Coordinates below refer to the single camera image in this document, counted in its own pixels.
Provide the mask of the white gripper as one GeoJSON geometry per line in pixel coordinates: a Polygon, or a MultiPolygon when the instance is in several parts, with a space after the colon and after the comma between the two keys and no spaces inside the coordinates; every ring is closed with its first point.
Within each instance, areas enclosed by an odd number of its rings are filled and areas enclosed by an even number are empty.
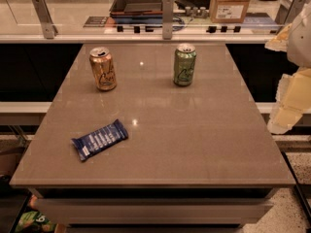
{"type": "Polygon", "coordinates": [[[279,81],[276,103],[267,123],[270,133],[284,134],[311,108],[311,3],[264,47],[287,52],[290,62],[300,66],[294,74],[284,74],[279,81]]]}

